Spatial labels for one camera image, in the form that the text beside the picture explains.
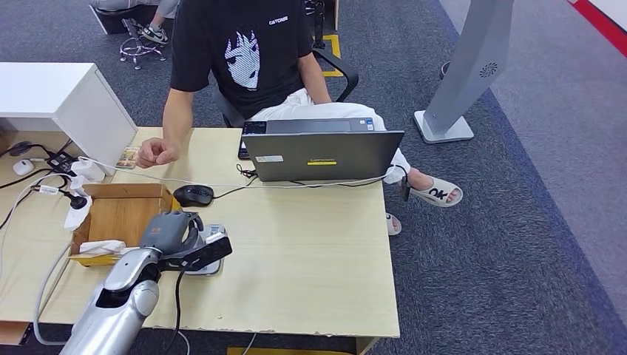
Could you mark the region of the person's right hand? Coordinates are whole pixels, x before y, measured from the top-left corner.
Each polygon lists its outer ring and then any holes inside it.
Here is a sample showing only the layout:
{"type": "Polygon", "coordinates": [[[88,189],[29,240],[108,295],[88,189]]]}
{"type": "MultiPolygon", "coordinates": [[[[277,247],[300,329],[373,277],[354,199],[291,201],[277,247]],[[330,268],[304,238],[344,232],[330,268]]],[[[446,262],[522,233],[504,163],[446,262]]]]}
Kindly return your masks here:
{"type": "Polygon", "coordinates": [[[147,169],[175,162],[180,157],[180,144],[162,138],[145,140],[138,150],[136,166],[147,169]]]}

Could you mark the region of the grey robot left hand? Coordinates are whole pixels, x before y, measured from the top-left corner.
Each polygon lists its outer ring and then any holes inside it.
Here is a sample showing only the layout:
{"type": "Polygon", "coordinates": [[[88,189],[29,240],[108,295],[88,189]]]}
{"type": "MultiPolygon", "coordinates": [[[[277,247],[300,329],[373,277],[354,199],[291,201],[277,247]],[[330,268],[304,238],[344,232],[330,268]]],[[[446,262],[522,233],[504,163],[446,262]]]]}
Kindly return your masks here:
{"type": "Polygon", "coordinates": [[[197,212],[164,212],[149,221],[138,246],[156,249],[163,256],[190,251],[203,230],[203,221],[197,212]]]}

